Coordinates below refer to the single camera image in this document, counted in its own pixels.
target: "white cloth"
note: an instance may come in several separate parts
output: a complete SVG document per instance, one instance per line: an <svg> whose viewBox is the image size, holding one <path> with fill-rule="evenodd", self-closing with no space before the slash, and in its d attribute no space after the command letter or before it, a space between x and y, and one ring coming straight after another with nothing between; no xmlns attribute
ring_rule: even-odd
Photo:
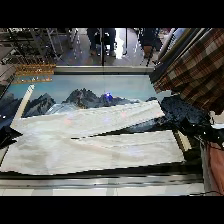
<svg viewBox="0 0 224 224"><path fill-rule="evenodd" d="M15 129L22 134L32 133L81 138L120 130L164 116L158 101L81 109L68 113L19 119Z"/></svg>
<svg viewBox="0 0 224 224"><path fill-rule="evenodd" d="M9 147L1 172L54 175L183 161L172 131L72 140L32 130Z"/></svg>

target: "plaid shirt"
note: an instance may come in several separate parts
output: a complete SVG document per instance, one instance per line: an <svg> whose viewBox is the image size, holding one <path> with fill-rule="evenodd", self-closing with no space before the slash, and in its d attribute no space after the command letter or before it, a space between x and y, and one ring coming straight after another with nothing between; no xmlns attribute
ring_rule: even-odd
<svg viewBox="0 0 224 224"><path fill-rule="evenodd" d="M195 107L221 114L224 109L224 29L213 28L154 83L157 93L180 92Z"/></svg>

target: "plaid fabric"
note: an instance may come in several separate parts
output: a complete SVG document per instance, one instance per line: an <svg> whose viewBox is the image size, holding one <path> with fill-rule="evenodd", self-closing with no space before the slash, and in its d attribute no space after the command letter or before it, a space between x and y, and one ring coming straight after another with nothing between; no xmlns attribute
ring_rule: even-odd
<svg viewBox="0 0 224 224"><path fill-rule="evenodd" d="M224 29L213 28L154 83L157 93L178 90L181 99L221 114L224 109Z"/></svg>

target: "floor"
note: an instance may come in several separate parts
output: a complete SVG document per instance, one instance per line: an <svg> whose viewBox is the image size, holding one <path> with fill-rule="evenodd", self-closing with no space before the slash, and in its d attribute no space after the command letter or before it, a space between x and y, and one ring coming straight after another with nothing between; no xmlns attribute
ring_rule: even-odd
<svg viewBox="0 0 224 224"><path fill-rule="evenodd" d="M116 29L116 42L117 48L116 58L106 56L105 66L146 66L147 59L143 57L143 51L138 42L136 32L128 28L127 30L127 54L126 52L126 28ZM86 33L86 28L78 28L76 38L73 42L73 49L69 49L66 36L60 37L63 56L62 60L59 60L57 65L73 65L73 66L101 66L100 56L90 56L89 48L90 42ZM152 61L156 60L158 52L154 52L150 65L153 65Z"/></svg>
<svg viewBox="0 0 224 224"><path fill-rule="evenodd" d="M179 196L204 192L200 183L95 189L0 189L0 196Z"/></svg>

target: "blue sky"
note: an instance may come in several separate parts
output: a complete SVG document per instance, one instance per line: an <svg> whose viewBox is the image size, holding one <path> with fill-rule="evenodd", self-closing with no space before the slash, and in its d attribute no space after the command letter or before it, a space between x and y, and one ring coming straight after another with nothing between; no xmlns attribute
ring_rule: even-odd
<svg viewBox="0 0 224 224"><path fill-rule="evenodd" d="M28 84L11 85L8 92L15 98L22 98ZM93 91L97 96L104 92L111 92L112 96L127 99L147 100L149 97L162 99L168 96L167 92L156 94L148 76L112 76L112 75L55 75L53 81L35 84L31 100L48 93L56 103L61 103L76 89Z"/></svg>

